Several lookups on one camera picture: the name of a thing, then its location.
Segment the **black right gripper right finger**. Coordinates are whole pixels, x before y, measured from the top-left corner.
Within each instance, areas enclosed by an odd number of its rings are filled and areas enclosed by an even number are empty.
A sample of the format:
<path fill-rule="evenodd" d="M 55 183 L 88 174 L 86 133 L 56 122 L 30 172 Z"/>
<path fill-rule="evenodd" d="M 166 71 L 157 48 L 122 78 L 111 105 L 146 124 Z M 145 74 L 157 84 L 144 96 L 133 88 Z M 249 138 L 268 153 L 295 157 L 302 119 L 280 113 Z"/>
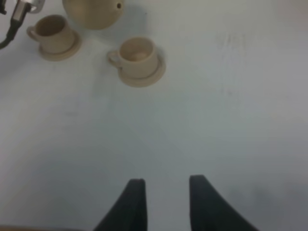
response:
<path fill-rule="evenodd" d="M 203 175 L 189 179 L 192 231 L 256 231 Z"/>

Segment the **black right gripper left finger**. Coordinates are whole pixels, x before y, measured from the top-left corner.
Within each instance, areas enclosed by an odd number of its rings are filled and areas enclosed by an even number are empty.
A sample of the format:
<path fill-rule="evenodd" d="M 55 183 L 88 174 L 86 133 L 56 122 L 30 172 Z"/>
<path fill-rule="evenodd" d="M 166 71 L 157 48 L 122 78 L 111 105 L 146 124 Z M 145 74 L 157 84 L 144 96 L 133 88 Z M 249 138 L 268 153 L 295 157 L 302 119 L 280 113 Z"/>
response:
<path fill-rule="evenodd" d="M 146 231 L 147 201 L 145 180 L 131 179 L 95 230 Z"/>

